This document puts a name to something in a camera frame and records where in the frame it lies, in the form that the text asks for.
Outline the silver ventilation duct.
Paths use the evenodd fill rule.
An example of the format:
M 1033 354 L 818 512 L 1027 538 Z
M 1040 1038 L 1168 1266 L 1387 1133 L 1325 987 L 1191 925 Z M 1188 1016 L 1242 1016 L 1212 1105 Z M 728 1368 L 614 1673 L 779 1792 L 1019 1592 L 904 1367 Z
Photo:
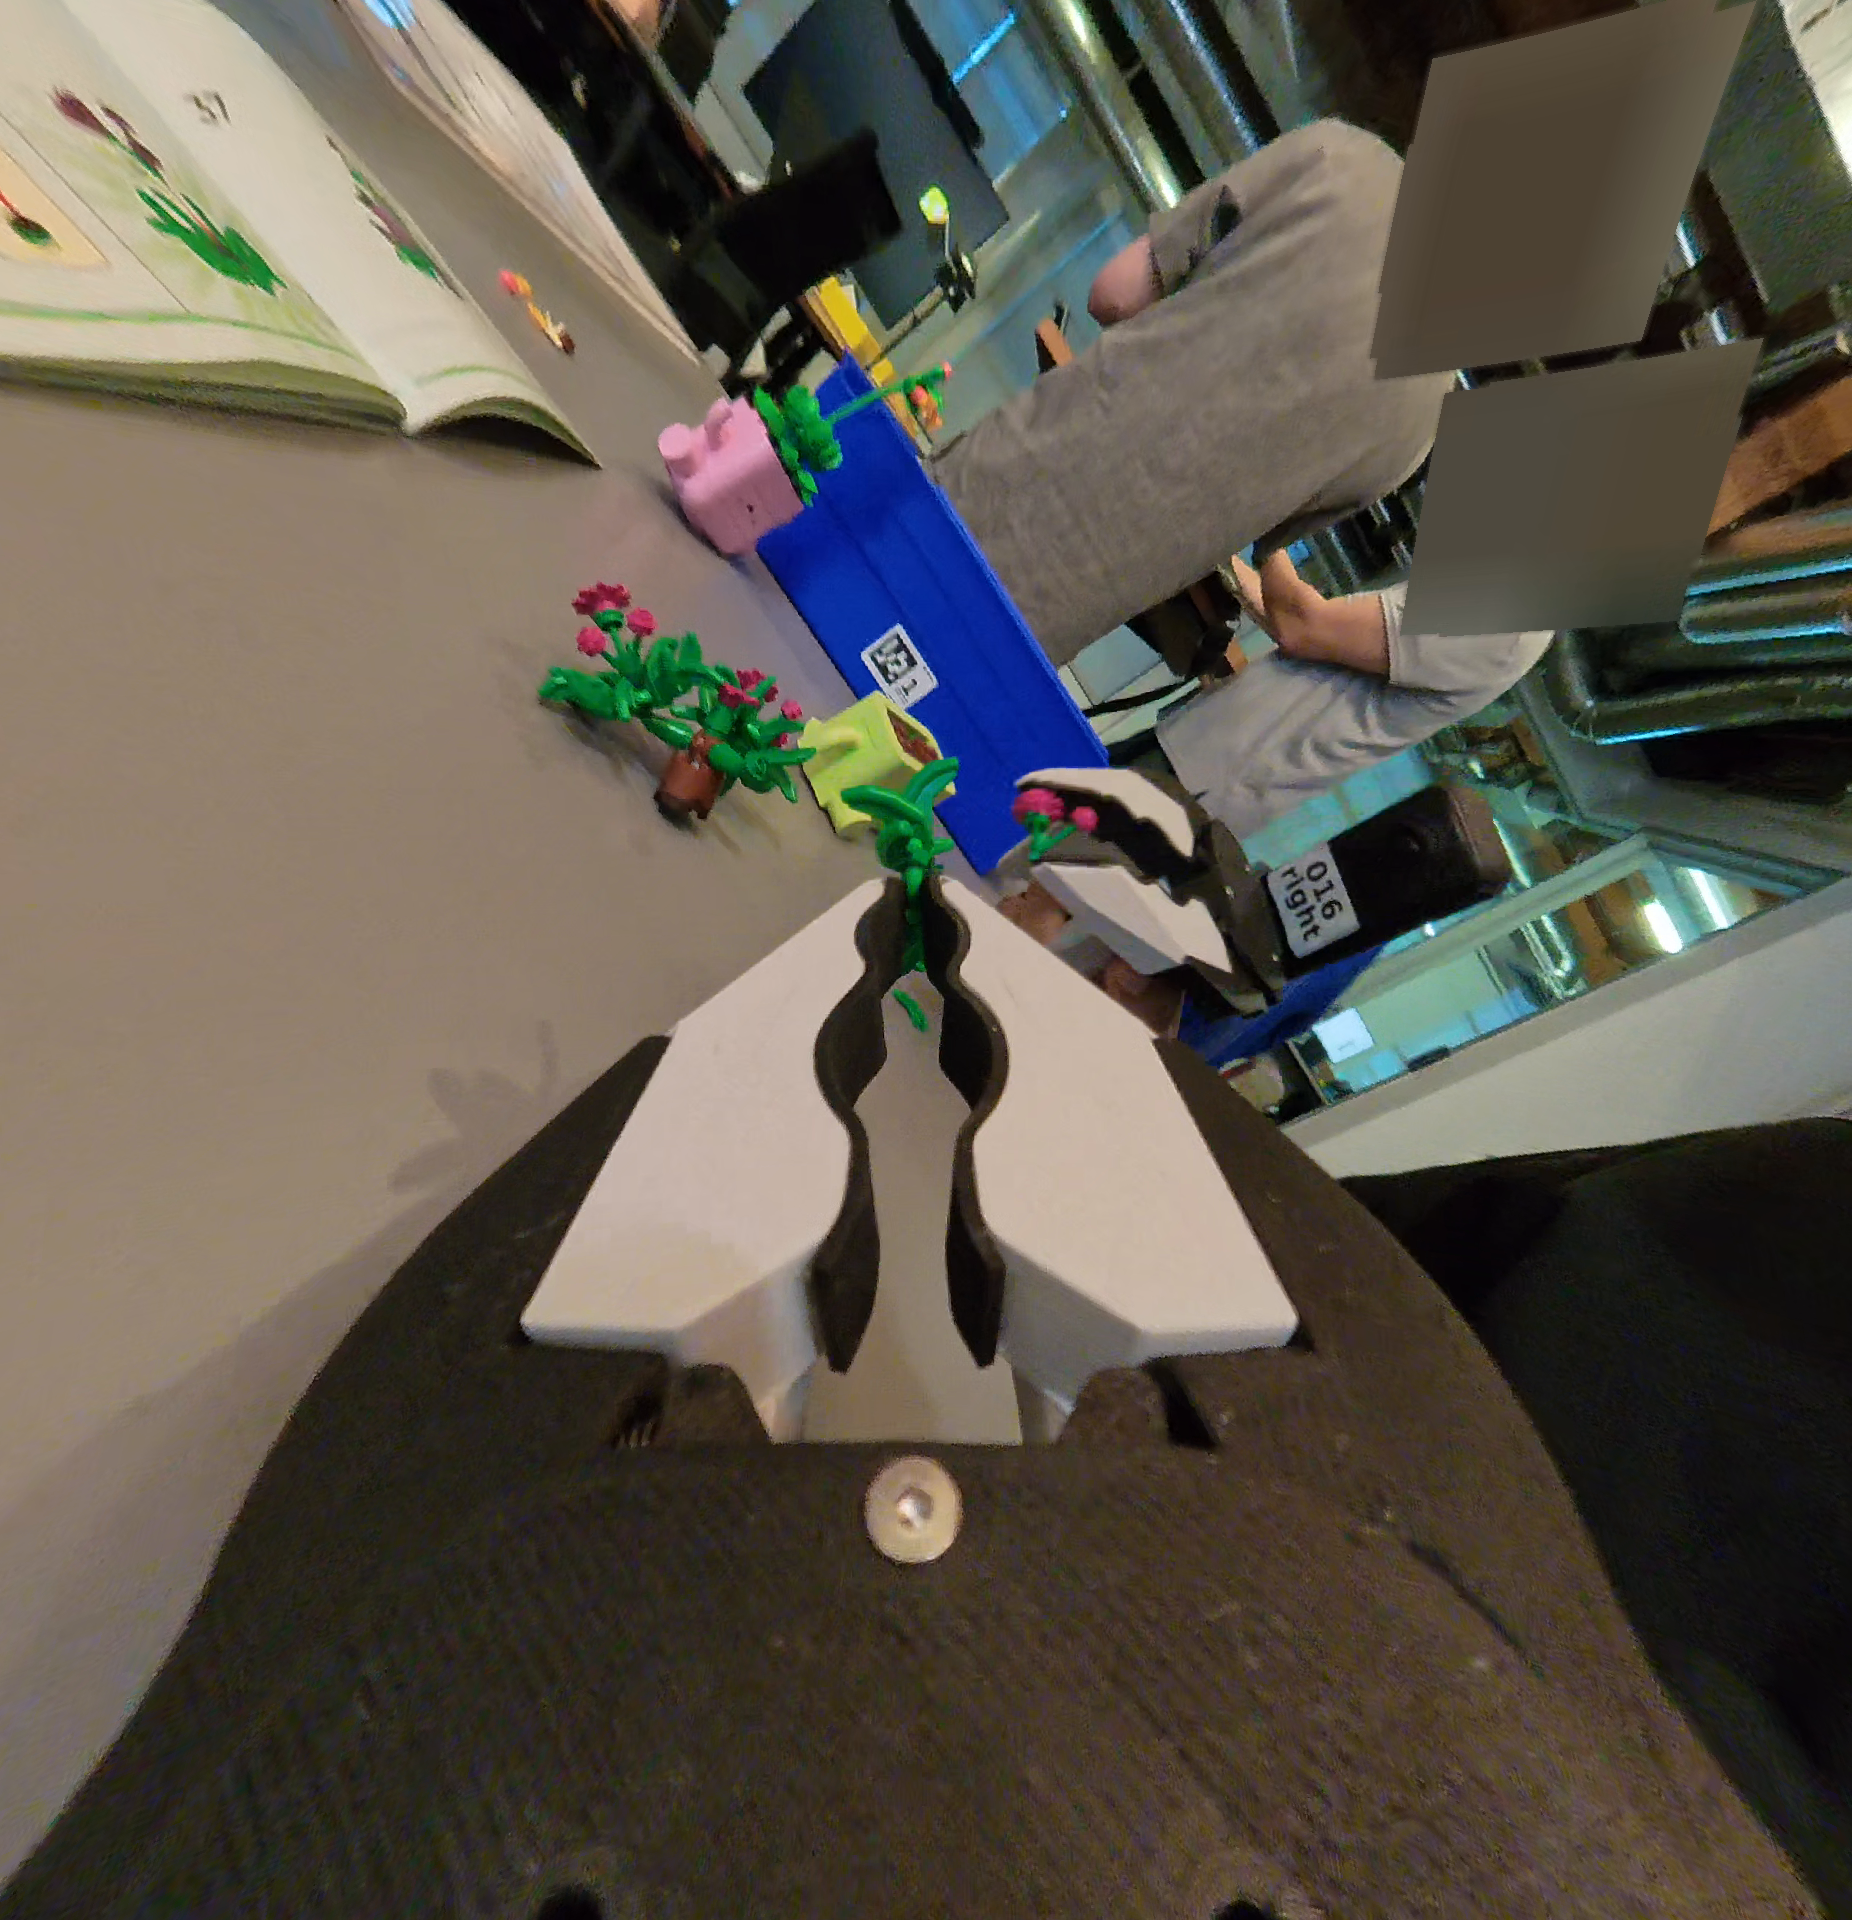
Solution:
M 1012 10 L 1148 212 L 1177 204 L 1279 132 L 1222 4 L 1019 1 Z

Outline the pink toy pot with plant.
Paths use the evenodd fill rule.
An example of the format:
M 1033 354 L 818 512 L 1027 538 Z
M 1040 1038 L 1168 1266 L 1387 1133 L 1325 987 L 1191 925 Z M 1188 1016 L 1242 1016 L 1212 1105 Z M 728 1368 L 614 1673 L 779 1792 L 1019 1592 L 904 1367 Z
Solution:
M 915 426 L 940 428 L 950 374 L 952 363 L 942 362 L 835 409 L 823 409 L 805 386 L 782 399 L 764 390 L 721 397 L 703 421 L 668 426 L 656 452 L 686 523 L 724 557 L 741 559 L 795 519 L 818 497 L 819 481 L 843 466 L 844 421 L 900 405 Z

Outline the yellow-green toy pot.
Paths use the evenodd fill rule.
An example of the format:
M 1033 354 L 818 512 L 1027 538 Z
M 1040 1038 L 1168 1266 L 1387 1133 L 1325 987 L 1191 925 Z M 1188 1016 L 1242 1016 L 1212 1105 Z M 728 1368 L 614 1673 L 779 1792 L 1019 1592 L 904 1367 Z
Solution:
M 797 772 L 843 840 L 872 831 L 872 817 L 847 799 L 848 786 L 870 785 L 900 794 L 926 764 L 942 757 L 935 735 L 879 692 L 829 718 L 807 720 L 797 745 L 811 752 Z

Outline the toy flower plant brown pot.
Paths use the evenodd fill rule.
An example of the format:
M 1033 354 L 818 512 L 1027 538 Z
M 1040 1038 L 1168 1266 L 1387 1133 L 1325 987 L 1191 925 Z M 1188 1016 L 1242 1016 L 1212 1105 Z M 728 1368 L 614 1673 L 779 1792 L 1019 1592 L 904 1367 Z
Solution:
M 536 697 L 663 746 L 652 803 L 671 825 L 708 821 L 735 788 L 795 803 L 795 774 L 814 752 L 803 707 L 774 677 L 710 658 L 692 632 L 662 632 L 624 584 L 596 582 L 570 606 L 579 663 L 548 668 Z

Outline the instruction booklet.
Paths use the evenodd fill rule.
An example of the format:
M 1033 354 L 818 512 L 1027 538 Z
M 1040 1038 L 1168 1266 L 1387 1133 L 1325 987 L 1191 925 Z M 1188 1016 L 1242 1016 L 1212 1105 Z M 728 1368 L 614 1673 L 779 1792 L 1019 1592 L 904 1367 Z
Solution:
M 221 4 L 0 1 L 0 382 L 593 459 L 474 272 Z

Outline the blue plastic bin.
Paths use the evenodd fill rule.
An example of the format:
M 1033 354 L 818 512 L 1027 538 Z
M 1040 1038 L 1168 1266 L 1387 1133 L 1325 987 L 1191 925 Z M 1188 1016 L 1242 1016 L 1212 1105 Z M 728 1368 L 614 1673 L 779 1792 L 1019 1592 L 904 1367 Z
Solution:
M 966 862 L 991 873 L 1020 841 L 1016 783 L 1105 764 L 1105 745 L 891 404 L 833 432 L 843 465 L 756 556 L 844 684 L 889 697 L 959 762 L 940 810 Z

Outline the person's right hand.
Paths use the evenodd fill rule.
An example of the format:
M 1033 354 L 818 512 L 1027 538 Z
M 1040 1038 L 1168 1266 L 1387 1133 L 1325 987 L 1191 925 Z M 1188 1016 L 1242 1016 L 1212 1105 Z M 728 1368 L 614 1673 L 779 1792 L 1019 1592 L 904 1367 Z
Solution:
M 1184 983 L 1176 972 L 1137 972 L 1039 883 L 1004 894 L 998 913 L 1070 970 L 1124 1008 L 1152 1038 L 1176 1038 L 1184 1016 Z

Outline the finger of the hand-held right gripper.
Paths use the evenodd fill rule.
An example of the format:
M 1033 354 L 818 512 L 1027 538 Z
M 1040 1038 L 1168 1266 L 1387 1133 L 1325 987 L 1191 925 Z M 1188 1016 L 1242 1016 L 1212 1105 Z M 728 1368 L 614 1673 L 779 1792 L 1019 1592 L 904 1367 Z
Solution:
M 1167 887 L 1194 887 L 1212 875 L 1210 819 L 1171 779 L 1152 779 L 1127 764 L 1090 764 L 1039 770 L 1016 783 L 1016 794 L 1031 785 L 1053 786 L 1098 808 L 1098 836 L 1070 841 L 1047 862 L 1122 864 Z
M 1064 916 L 1052 949 L 1079 972 L 1094 957 L 1117 957 L 1141 977 L 1176 970 L 1236 977 L 1223 924 L 1203 899 L 1176 899 L 1162 881 L 1105 862 L 1040 862 L 1033 883 Z

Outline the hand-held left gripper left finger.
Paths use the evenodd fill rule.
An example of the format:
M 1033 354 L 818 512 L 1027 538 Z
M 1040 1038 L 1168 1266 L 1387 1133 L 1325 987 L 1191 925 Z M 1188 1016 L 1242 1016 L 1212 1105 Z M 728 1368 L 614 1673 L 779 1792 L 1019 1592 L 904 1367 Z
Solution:
M 889 987 L 891 887 L 868 881 L 678 1020 L 521 1332 L 724 1367 L 771 1440 L 801 1440 L 811 1372 L 843 1372 L 872 1313 L 857 1107 Z

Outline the black office chair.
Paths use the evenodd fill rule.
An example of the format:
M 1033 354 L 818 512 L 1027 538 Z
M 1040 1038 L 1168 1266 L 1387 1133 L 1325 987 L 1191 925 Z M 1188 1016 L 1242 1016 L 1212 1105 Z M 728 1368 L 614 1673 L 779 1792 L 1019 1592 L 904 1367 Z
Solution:
M 856 130 L 698 220 L 663 266 L 659 289 L 692 342 L 721 352 L 726 395 L 782 395 L 823 349 L 810 293 L 862 265 L 902 226 L 879 137 Z

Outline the green toy plant stem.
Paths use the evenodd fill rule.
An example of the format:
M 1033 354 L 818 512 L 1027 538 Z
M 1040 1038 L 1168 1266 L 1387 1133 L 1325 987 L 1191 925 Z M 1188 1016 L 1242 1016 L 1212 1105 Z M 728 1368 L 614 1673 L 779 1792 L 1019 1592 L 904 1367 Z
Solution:
M 926 890 L 929 881 L 940 876 L 942 856 L 955 849 L 955 841 L 940 832 L 936 804 L 955 785 L 959 767 L 959 757 L 940 756 L 922 764 L 902 788 L 872 783 L 843 788 L 847 807 L 872 819 L 872 850 L 902 883 L 900 979 L 926 967 Z

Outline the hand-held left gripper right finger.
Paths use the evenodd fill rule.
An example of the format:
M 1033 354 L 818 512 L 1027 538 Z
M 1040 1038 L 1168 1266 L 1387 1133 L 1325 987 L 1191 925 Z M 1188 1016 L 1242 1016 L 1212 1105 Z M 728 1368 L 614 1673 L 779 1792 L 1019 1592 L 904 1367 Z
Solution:
M 935 987 L 967 1109 L 947 1301 L 974 1363 L 1010 1367 L 1023 1440 L 1101 1372 L 1287 1347 L 1299 1311 L 1148 1032 L 955 880 Z

